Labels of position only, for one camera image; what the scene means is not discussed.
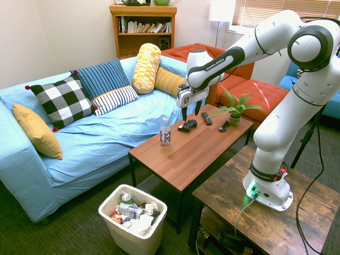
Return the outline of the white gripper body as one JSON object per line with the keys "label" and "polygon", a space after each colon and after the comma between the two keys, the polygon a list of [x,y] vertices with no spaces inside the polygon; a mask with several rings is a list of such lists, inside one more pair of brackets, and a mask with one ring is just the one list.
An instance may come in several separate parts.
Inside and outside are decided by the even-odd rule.
{"label": "white gripper body", "polygon": [[187,84],[180,85],[177,90],[176,104],[180,108],[185,108],[188,105],[201,101],[208,97],[209,88],[194,92],[192,87]]}

